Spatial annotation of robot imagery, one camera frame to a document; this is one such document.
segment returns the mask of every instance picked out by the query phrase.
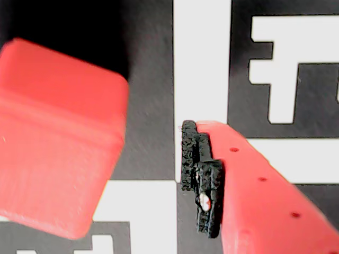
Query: black 3d-printed part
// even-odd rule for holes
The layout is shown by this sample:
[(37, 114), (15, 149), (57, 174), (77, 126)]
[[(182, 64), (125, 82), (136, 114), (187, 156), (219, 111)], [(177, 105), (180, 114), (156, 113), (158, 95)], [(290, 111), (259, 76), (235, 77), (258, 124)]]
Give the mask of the black 3d-printed part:
[(199, 149), (196, 141), (197, 126), (193, 121), (185, 121), (182, 125), (182, 165), (181, 165), (181, 189), (192, 191), (192, 177), (194, 165), (199, 161)]
[[(224, 199), (224, 168), (220, 160), (211, 154), (209, 136), (198, 133), (194, 121), (184, 121), (182, 126), (182, 177), (184, 191), (195, 192), (197, 205), (197, 231), (208, 238), (219, 235)], [(200, 204), (200, 194), (210, 199), (210, 210), (204, 211)]]

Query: small hole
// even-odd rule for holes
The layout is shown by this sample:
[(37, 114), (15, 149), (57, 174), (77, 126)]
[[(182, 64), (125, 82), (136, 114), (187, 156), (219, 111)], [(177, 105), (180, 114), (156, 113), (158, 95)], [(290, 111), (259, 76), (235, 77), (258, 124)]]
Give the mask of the small hole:
[(229, 149), (231, 152), (237, 152), (239, 151), (239, 148), (236, 148), (236, 147), (232, 147)]
[(300, 217), (300, 213), (292, 213), (291, 214), (294, 218), (299, 218)]

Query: white stripe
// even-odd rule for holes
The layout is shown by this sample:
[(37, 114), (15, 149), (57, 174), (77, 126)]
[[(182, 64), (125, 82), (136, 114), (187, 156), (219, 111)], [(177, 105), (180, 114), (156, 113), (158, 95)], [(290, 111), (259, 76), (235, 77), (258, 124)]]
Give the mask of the white stripe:
[(249, 142), (291, 183), (339, 183), (339, 139), (249, 139)]
[(131, 254), (176, 254), (176, 191), (173, 180), (111, 180), (93, 220), (130, 222)]
[(113, 238), (111, 235), (93, 235), (93, 250), (75, 250), (74, 254), (113, 254)]
[(231, 0), (174, 0), (175, 179), (186, 119), (227, 121)]

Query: red block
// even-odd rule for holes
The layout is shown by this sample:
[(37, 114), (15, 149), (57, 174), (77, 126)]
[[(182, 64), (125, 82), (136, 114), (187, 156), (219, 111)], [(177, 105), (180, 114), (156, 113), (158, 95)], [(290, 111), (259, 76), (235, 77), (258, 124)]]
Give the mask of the red block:
[(83, 237), (124, 144), (119, 74), (14, 39), (0, 54), (0, 215)]
[(197, 125), (225, 166), (224, 254), (339, 253), (339, 232), (243, 136), (219, 122)]

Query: red cube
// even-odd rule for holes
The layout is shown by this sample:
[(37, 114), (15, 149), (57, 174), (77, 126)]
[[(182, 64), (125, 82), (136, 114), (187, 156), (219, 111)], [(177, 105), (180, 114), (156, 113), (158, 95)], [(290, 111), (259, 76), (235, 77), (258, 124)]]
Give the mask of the red cube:
[(124, 144), (118, 73), (14, 39), (0, 54), (0, 215), (83, 237)]

